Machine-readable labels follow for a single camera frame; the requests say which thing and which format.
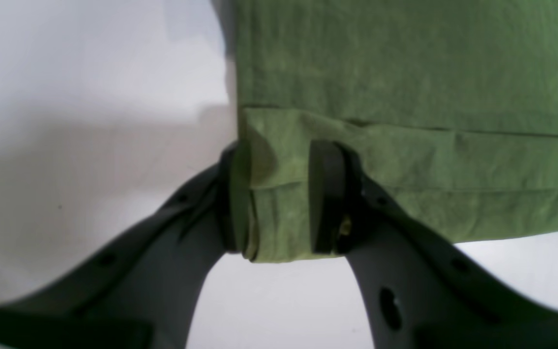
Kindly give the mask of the image left gripper right finger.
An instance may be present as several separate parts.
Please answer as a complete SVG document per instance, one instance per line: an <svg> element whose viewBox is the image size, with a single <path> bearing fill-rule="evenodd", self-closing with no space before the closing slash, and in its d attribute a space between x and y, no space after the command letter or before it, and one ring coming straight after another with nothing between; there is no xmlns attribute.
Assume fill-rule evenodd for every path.
<svg viewBox="0 0 558 349"><path fill-rule="evenodd" d="M333 141L309 150L310 245L345 256L377 349L558 349L558 311L408 216Z"/></svg>

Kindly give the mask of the image left gripper black left finger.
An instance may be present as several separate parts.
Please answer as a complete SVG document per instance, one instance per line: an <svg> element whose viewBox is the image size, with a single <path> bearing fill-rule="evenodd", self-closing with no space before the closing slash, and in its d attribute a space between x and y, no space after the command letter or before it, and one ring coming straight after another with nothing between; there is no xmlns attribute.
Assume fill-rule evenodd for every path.
<svg viewBox="0 0 558 349"><path fill-rule="evenodd" d="M230 186L241 142L55 282L0 304L10 349L183 349L215 263L241 251Z"/></svg>

